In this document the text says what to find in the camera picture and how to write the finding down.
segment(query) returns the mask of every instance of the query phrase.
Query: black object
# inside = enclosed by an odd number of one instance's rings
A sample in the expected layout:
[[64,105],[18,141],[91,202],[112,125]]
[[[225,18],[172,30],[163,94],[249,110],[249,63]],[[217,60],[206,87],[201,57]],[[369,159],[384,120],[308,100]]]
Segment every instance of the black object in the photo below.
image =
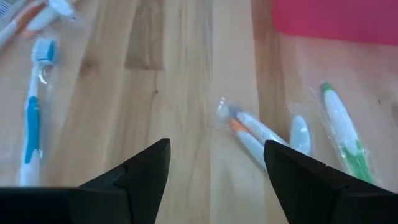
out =
[[79,188],[2,188],[0,223],[153,224],[169,164],[162,139]]
[[290,224],[398,223],[398,195],[275,141],[264,160]]

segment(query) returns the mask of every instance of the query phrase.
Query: red box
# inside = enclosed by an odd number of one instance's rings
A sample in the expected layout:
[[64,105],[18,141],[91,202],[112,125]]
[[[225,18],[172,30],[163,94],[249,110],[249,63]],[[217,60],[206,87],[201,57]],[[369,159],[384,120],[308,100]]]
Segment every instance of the red box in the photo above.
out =
[[398,44],[398,0],[274,0],[273,18],[287,34]]

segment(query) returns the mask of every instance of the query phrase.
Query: wooden table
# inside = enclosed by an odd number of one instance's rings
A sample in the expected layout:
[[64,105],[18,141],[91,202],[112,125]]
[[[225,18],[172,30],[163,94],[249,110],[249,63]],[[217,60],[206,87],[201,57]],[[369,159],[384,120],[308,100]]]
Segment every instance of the wooden table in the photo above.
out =
[[[398,49],[279,34],[270,8],[261,0],[82,1],[84,29],[54,25],[62,59],[40,87],[43,185],[80,185],[170,138],[157,223],[287,223],[268,176],[217,123],[215,108],[224,96],[287,140],[293,108],[310,125],[313,157],[341,169],[317,111],[328,80],[381,185],[398,191]],[[1,185],[16,184],[33,42],[14,41],[0,57]]]

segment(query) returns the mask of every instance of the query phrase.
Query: blue toothbrush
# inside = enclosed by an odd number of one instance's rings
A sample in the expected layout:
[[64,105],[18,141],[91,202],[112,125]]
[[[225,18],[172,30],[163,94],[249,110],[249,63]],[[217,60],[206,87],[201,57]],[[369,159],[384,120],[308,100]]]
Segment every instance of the blue toothbrush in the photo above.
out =
[[23,187],[40,184],[40,112],[37,98],[39,73],[44,67],[55,63],[56,44],[54,40],[40,38],[32,49],[32,76],[26,100],[25,147],[22,153],[22,166],[19,185]]

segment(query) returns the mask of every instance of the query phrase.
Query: toothbrush head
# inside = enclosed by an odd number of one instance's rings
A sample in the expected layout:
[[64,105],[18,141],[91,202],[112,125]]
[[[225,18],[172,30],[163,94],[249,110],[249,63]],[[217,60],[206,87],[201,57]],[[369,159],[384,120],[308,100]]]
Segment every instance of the toothbrush head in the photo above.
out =
[[57,45],[54,40],[39,38],[32,49],[32,62],[35,66],[44,67],[55,64]]

